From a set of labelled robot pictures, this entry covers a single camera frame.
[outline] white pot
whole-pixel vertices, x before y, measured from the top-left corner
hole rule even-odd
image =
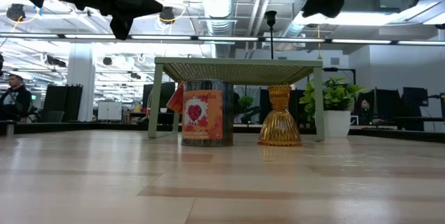
[[[325,137],[347,137],[350,111],[325,111]]]

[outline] table leg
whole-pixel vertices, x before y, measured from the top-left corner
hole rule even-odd
[[[173,133],[177,133],[179,131],[179,113],[175,112],[175,117],[173,118]]]
[[[156,138],[156,128],[158,127],[159,100],[161,98],[161,84],[163,64],[156,64],[154,68],[154,83],[152,90],[152,103],[150,105],[150,115],[148,123],[148,138]]]
[[[321,76],[321,67],[314,68],[314,88],[315,88],[315,121],[317,128],[316,139],[325,140],[325,117],[323,110],[323,78]]]

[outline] potted plant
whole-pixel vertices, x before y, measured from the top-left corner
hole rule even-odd
[[[250,123],[250,116],[248,116],[247,112],[248,109],[252,106],[252,104],[253,104],[253,98],[250,96],[243,96],[239,100],[239,106],[241,108],[241,112],[244,112],[244,117],[241,120],[243,124]]]
[[[306,104],[307,120],[315,118],[315,89],[313,81],[306,84],[301,104]],[[349,106],[362,90],[361,86],[345,83],[344,78],[329,78],[323,82],[323,107],[325,110],[325,136],[347,137],[350,127]]]

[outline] black pole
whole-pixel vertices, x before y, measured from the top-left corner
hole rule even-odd
[[[270,57],[273,59],[273,28],[270,27]]]
[[[276,11],[267,11],[264,18],[267,20],[267,25],[270,27],[270,57],[273,59],[273,25],[275,25]]]

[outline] heart graphic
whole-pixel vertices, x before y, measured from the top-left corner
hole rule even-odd
[[[187,112],[190,119],[196,121],[201,116],[202,109],[199,105],[190,105]]]

